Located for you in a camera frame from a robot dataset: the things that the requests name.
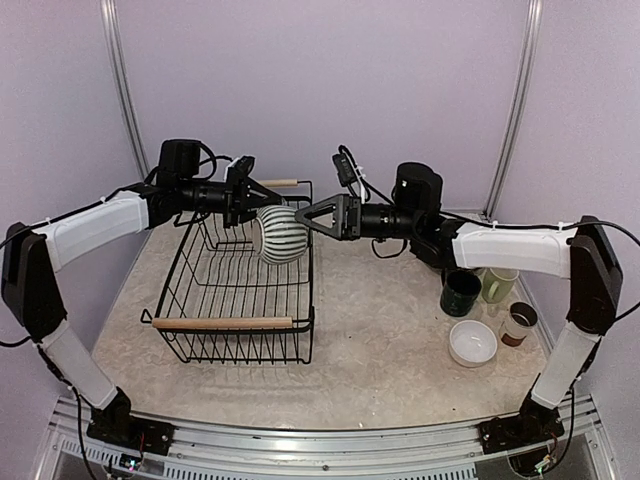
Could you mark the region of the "black white striped bowl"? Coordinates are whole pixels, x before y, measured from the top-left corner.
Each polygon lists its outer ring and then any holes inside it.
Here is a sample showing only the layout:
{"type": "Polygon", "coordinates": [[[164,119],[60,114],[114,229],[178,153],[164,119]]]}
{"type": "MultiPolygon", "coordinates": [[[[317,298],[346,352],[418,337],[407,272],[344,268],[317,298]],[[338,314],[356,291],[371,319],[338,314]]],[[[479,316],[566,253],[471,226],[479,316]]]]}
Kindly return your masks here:
{"type": "Polygon", "coordinates": [[[296,218],[296,209],[270,205],[257,211],[252,223],[252,244],[269,265],[284,265],[301,258],[308,247],[308,230],[296,218]]]}

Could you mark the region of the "black wire dish rack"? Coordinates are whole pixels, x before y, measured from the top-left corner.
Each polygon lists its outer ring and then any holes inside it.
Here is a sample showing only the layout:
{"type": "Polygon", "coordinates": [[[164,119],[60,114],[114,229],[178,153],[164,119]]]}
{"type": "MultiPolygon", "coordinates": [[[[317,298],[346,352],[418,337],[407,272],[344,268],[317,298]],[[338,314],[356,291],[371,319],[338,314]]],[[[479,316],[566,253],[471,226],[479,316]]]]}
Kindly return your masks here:
{"type": "Polygon", "coordinates": [[[285,265],[261,260],[251,227],[181,214],[184,233],[152,310],[152,326],[183,363],[308,364],[314,337],[314,248],[285,265]]]}

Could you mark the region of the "dark green mug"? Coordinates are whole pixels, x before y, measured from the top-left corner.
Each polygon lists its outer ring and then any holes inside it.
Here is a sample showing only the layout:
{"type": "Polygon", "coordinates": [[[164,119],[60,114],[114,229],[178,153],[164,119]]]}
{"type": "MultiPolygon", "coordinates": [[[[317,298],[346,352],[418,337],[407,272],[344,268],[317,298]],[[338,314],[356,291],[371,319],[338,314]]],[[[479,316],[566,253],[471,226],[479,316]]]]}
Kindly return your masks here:
{"type": "Polygon", "coordinates": [[[479,277],[467,270],[443,271],[441,283],[442,311],[455,318],[469,314],[481,292],[482,283],[479,277]]]}

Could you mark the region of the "light green mug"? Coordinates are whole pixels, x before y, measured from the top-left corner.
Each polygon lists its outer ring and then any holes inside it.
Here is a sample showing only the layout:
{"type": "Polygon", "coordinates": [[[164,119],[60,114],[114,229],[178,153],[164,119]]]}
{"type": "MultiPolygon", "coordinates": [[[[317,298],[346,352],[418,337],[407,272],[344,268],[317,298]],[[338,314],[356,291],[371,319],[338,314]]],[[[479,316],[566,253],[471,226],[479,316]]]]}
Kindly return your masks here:
{"type": "Polygon", "coordinates": [[[515,269],[487,268],[482,280],[482,298],[488,304],[502,302],[518,277],[519,271],[515,269]]]}

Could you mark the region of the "white ceramic bowl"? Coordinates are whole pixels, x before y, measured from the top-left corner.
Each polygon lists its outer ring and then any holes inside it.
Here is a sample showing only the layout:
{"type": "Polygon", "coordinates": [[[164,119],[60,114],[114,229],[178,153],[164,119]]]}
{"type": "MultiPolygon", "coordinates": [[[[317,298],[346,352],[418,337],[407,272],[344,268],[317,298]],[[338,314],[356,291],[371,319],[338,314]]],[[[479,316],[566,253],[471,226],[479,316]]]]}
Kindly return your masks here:
{"type": "Polygon", "coordinates": [[[449,332],[449,354],[463,367],[477,368],[487,364],[495,357],[497,349],[496,335],[482,322],[463,320],[449,332]]]}

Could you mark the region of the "white brown cup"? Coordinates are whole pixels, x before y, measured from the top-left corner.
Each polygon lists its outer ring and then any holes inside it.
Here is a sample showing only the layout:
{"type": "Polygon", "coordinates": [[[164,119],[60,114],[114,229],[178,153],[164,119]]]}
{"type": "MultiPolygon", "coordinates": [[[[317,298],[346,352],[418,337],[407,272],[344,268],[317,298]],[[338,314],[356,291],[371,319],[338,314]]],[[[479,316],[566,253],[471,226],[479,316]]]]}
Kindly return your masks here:
{"type": "Polygon", "coordinates": [[[538,322],[536,310],[525,302],[510,305],[508,316],[499,329],[499,340],[509,347],[520,346],[538,322]]]}

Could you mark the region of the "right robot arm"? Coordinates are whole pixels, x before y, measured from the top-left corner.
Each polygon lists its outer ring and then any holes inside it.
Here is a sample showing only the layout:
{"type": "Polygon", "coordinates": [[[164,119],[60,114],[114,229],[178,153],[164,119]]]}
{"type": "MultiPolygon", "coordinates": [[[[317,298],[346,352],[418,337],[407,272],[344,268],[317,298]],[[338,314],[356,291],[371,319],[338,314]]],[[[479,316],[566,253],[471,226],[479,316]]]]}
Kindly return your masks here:
{"type": "Polygon", "coordinates": [[[440,270],[501,268],[566,278],[567,323],[519,412],[479,424],[486,453],[535,444],[564,433],[558,406],[595,359],[602,338],[620,319],[623,273],[603,229],[584,216],[574,224],[485,224],[441,212],[442,177],[405,162],[396,170],[392,201],[367,203],[338,194],[298,210],[298,222],[340,241],[408,240],[418,258],[440,270]]]}

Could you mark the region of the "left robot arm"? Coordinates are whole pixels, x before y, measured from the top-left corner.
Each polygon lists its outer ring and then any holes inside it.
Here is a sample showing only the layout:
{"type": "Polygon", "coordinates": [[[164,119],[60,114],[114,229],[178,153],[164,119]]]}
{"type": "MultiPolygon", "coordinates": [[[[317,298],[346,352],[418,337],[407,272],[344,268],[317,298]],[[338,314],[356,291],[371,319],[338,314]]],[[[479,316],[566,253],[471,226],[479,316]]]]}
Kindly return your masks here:
{"type": "Polygon", "coordinates": [[[166,140],[158,165],[144,181],[41,224],[17,222],[1,244],[2,299],[51,371],[90,405],[93,438],[136,447],[146,423],[131,414],[130,399],[73,331],[56,274],[87,253],[183,212],[219,214],[230,228],[254,219],[262,207],[281,203],[281,195],[251,178],[254,157],[232,160],[221,181],[200,176],[206,162],[215,164],[217,158],[201,141],[166,140]]]}

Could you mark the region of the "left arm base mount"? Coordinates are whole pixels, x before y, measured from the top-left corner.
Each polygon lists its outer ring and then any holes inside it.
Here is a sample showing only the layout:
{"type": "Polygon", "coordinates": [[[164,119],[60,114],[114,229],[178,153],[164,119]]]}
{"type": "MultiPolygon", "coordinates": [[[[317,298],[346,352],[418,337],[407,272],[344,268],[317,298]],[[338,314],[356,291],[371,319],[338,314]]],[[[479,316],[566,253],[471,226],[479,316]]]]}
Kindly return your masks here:
{"type": "Polygon", "coordinates": [[[87,435],[119,447],[167,456],[172,445],[175,426],[171,423],[134,416],[131,400],[120,388],[103,409],[91,407],[87,435]]]}

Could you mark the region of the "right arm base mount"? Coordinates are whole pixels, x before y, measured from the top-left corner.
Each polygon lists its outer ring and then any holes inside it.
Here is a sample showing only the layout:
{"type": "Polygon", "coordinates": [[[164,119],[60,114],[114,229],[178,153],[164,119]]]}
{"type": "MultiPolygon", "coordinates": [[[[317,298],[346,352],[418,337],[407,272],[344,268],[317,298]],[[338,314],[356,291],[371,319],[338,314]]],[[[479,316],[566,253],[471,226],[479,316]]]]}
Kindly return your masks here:
{"type": "Polygon", "coordinates": [[[484,454],[553,440],[565,433],[559,409],[549,409],[534,401],[532,390],[529,390],[516,414],[480,422],[477,431],[484,454]]]}

